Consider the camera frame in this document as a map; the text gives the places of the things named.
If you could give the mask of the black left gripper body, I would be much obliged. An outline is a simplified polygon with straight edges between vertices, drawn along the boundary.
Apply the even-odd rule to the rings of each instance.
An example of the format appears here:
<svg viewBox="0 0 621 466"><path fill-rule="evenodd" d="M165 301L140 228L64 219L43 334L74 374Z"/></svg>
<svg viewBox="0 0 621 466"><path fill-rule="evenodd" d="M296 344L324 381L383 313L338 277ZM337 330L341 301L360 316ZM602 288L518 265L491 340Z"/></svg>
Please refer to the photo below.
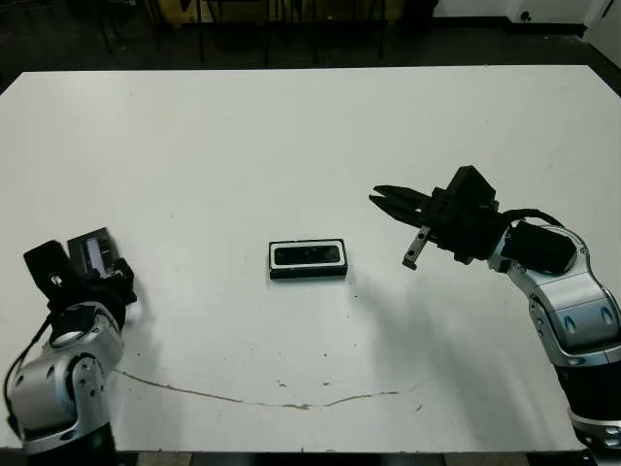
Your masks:
<svg viewBox="0 0 621 466"><path fill-rule="evenodd" d="M48 308L53 313L68 310L80 303L101 304L112 316L119 330L124 327L127 307L135 299L120 299L110 287L109 279L102 283L89 283L81 277L58 276L59 284L51 284Z"/></svg>

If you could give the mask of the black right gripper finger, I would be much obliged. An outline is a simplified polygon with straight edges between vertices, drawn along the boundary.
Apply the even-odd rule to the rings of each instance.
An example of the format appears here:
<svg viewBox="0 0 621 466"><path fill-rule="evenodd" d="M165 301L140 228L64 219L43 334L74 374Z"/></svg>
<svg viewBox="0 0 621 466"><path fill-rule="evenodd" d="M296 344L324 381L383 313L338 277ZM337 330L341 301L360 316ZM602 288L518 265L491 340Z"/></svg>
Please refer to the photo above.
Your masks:
<svg viewBox="0 0 621 466"><path fill-rule="evenodd" d="M378 195L370 195L369 199L383 212L401 223L421 223L420 213L408 202Z"/></svg>
<svg viewBox="0 0 621 466"><path fill-rule="evenodd" d="M431 199L414 189L388 184L375 186L374 192L373 202L390 209L423 209Z"/></svg>

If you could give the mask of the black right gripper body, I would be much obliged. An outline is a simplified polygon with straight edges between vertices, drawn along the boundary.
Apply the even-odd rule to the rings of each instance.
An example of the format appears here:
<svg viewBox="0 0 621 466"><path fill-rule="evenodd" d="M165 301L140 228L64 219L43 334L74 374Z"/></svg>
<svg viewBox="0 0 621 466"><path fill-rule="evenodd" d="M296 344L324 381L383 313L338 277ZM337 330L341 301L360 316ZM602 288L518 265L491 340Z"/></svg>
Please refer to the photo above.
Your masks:
<svg viewBox="0 0 621 466"><path fill-rule="evenodd" d="M452 252L456 261L466 265L486 260L507 230L493 188L436 187L431 195L413 192L409 204L409 223L419 228L403 258L412 270L428 243Z"/></svg>

